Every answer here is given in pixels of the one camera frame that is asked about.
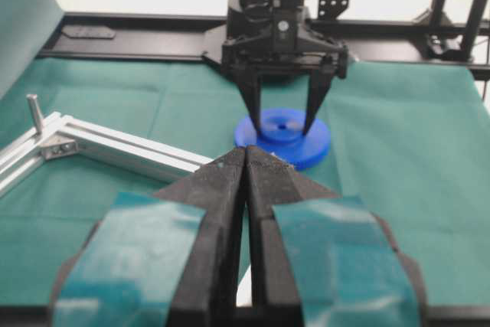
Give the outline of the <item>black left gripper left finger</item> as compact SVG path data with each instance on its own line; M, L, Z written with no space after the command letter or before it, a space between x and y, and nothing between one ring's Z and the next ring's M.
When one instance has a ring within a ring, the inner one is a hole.
M211 326L235 305L245 151L152 197L122 193L63 264L52 326Z

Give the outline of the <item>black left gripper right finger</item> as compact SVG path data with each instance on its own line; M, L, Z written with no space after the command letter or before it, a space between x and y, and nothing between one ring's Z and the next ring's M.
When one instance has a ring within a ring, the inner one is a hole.
M423 326L425 286L389 224L246 150L253 302L266 326Z

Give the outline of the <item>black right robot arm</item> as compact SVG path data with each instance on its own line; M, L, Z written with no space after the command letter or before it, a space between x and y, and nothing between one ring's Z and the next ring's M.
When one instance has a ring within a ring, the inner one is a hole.
M345 78L348 48L314 31L305 0L229 0L221 66L261 132L262 76L309 75L302 132L307 134L334 77Z

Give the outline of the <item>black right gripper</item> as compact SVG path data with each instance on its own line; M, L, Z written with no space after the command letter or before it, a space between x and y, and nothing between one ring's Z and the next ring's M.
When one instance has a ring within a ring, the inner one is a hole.
M347 74L346 45L313 31L305 22L305 13L300 10L275 10L268 15L254 17L245 11L230 9L227 35L221 51L223 68L237 70L235 83L259 135L262 133L261 77L250 66L270 71L296 67L312 70L302 131L304 136L312 127L332 85L332 74L342 79Z

